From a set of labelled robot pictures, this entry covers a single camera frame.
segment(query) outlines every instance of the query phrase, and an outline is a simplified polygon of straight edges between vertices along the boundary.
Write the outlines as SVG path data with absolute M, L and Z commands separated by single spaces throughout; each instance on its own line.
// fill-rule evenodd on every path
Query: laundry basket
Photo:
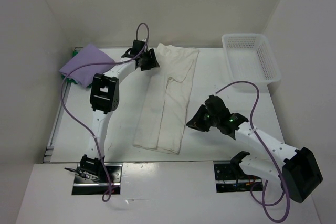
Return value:
M 222 42 L 232 81 L 250 81 L 261 86 L 281 79 L 280 70 L 264 35 L 225 34 Z

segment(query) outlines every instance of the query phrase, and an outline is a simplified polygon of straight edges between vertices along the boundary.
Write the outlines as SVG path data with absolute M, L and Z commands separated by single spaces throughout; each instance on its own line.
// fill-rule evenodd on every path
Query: green object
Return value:
M 74 57 L 76 54 L 78 54 L 79 51 L 80 51 L 80 49 L 74 49 L 72 51 L 72 57 Z M 65 75 L 61 74 L 61 78 L 63 80 L 65 78 Z M 77 82 L 75 82 L 75 80 L 72 79 L 72 78 L 67 78 L 67 83 L 72 83 L 74 85 L 78 85 Z

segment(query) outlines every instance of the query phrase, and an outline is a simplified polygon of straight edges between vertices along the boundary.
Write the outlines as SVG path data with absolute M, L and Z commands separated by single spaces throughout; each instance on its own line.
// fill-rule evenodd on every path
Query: purple cloth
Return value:
M 88 44 L 84 47 L 78 54 L 76 54 L 68 63 L 66 63 L 59 72 L 67 75 L 75 68 L 78 68 L 82 65 L 89 63 L 100 63 L 100 62 L 109 62 L 114 63 L 114 60 L 110 58 L 107 54 L 100 51 L 93 44 Z M 92 83 L 93 76 L 96 73 L 105 73 L 110 70 L 114 65 L 94 65 L 80 68 L 73 72 L 69 78 L 74 79 L 75 82 L 87 87 Z

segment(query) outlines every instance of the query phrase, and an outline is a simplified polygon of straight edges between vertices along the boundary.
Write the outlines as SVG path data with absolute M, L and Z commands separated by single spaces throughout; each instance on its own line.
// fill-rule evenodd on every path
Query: wall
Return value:
M 150 44 L 221 46 L 225 33 L 263 31 L 277 0 L 47 0 L 73 45 L 130 46 L 147 22 Z
M 70 47 L 45 0 L 0 5 L 0 216 L 10 224 L 43 158 L 59 104 L 57 70 Z
M 336 219 L 336 0 L 281 0 L 266 29 L 282 81 L 271 87 L 285 141 L 310 148 L 324 176 L 321 222 Z

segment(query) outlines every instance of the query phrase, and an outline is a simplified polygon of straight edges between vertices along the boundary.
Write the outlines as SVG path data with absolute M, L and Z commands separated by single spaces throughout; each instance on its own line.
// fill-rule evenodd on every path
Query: folded purple cloth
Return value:
M 84 47 L 78 54 L 76 54 L 68 63 L 66 63 L 59 72 L 67 75 L 72 70 L 90 63 L 100 63 L 100 62 L 108 62 L 114 63 L 114 60 L 110 58 L 107 54 L 100 51 L 93 44 L 88 44 Z M 96 73 L 105 73 L 110 70 L 114 65 L 93 65 L 80 68 L 73 72 L 69 78 L 74 79 L 75 82 L 82 85 L 83 87 L 87 87 L 92 83 L 93 76 Z

